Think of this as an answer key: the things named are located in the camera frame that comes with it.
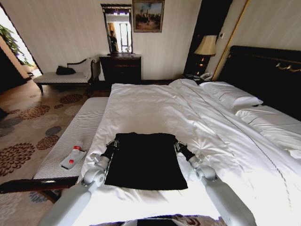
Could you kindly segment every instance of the mirror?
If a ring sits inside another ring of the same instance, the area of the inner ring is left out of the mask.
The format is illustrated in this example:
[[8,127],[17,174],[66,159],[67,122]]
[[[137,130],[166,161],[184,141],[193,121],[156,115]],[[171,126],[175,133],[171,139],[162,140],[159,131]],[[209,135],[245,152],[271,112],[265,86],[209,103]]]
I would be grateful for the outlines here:
[[133,53],[131,4],[101,4],[111,54]]

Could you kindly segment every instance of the telephone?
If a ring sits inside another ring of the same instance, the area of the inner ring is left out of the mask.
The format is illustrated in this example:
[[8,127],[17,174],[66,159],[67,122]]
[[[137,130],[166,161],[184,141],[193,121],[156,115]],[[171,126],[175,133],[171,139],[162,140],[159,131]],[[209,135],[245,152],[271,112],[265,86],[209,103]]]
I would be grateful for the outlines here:
[[213,76],[213,73],[207,72],[207,73],[202,74],[200,76],[200,78],[203,79],[204,81],[210,81],[212,76]]

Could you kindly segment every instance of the red cap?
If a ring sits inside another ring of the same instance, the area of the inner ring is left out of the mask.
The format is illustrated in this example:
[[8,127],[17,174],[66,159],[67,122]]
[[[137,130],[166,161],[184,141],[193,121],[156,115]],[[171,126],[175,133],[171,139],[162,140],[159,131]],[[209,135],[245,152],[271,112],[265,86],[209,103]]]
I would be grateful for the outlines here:
[[73,149],[81,150],[80,146],[73,146]]

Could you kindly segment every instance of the door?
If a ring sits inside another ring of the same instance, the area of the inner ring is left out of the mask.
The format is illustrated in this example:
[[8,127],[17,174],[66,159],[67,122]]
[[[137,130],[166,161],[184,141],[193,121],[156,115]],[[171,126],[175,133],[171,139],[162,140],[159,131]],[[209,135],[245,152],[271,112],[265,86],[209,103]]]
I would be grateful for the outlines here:
[[10,59],[0,48],[0,62],[1,62],[1,82],[0,92],[11,89],[16,86],[20,86],[26,83],[26,80],[22,77],[19,71],[11,63]]

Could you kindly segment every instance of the pillow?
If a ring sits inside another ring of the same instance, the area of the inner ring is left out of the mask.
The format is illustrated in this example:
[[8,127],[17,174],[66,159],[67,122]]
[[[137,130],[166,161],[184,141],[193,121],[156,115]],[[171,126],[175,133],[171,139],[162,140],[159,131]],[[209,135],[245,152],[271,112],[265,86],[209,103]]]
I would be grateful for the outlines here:
[[57,75],[68,75],[76,73],[73,68],[58,66],[56,69]]
[[241,109],[236,116],[272,143],[301,159],[301,122],[268,106]]
[[93,60],[92,58],[87,58],[87,59],[81,61],[80,64],[67,63],[67,66],[69,68],[73,68],[78,73],[83,73],[83,75],[86,79],[90,79],[92,76],[92,74],[91,74],[91,61],[92,60]]
[[222,81],[203,82],[200,87],[214,99],[219,100],[221,105],[235,112],[243,107],[263,103],[257,97]]

